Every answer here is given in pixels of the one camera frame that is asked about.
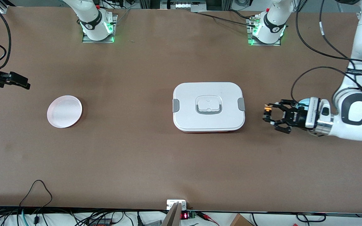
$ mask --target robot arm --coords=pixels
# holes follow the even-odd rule
[[[341,3],[356,3],[362,11],[362,0],[339,1]],[[351,58],[362,60],[362,14],[357,26]],[[265,106],[263,120],[273,124],[276,130],[285,133],[290,133],[291,127],[299,127],[319,135],[362,141],[362,91],[353,81],[357,81],[362,86],[362,62],[353,61],[353,63],[349,63],[346,71],[347,76],[344,77],[341,86],[333,95],[333,105],[337,109],[336,114],[331,113],[328,100],[311,97],[306,102],[307,107],[296,103],[293,105],[289,102],[291,100],[268,104]],[[287,112],[282,120],[275,121],[272,119],[272,107]],[[286,124],[287,127],[281,127],[281,124]]]
[[[91,40],[103,40],[113,29],[112,13],[97,9],[92,0],[63,0],[76,13],[83,32]]]
[[[269,11],[261,12],[255,17],[256,28],[252,35],[266,44],[272,44],[279,40],[286,28],[286,21],[293,11],[293,0],[272,0],[272,6]]]

